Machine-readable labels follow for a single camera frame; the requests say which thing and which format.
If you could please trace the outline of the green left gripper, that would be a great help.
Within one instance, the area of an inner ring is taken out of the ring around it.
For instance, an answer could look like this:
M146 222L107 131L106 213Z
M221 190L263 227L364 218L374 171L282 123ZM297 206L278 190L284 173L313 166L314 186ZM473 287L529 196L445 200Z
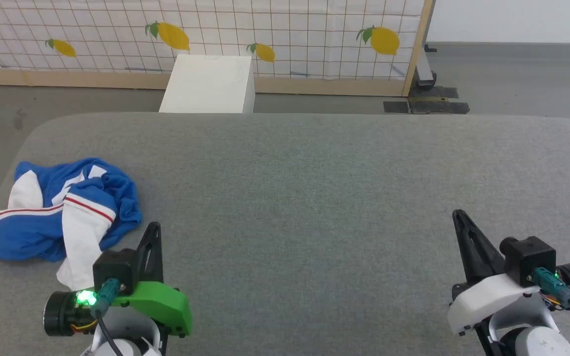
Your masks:
M170 328L169 334L189 336L193 330L189 300L181 291L163 284L161 247L161 224L151 222L136 249L137 275L140 282L136 284L132 294L118 295L111 306L132 307Z

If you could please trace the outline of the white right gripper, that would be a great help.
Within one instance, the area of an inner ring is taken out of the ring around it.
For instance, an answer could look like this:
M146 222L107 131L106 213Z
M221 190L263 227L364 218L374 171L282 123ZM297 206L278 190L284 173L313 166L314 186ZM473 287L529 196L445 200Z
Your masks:
M465 333L493 315L497 316L495 328L539 321L538 286L524 288L504 274L504 257L464 210L454 210L452 220L466 284L471 287L448 308L450 331Z

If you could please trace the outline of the blue white sports shirt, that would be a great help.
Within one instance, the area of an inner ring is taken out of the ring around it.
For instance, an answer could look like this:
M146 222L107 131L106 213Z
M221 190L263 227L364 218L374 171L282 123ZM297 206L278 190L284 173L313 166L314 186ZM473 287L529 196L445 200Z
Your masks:
M0 261L61 262L57 280L92 288L93 264L141 224L136 183L90 157L44 167L21 162L0 210Z

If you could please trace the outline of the white box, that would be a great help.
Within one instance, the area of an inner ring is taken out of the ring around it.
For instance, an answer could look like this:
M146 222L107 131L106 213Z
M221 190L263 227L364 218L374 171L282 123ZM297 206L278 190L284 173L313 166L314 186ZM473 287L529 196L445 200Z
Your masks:
M158 111L251 114L255 96L249 56L181 55Z

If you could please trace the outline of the grey metal stand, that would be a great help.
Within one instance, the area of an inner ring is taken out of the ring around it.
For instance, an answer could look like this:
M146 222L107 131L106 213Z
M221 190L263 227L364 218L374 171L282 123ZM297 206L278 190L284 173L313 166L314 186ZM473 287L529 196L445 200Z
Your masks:
M430 67L428 53L437 53L437 49L430 48L428 44L425 44L418 54L414 72L414 87L422 91L434 88L437 79L436 73Z

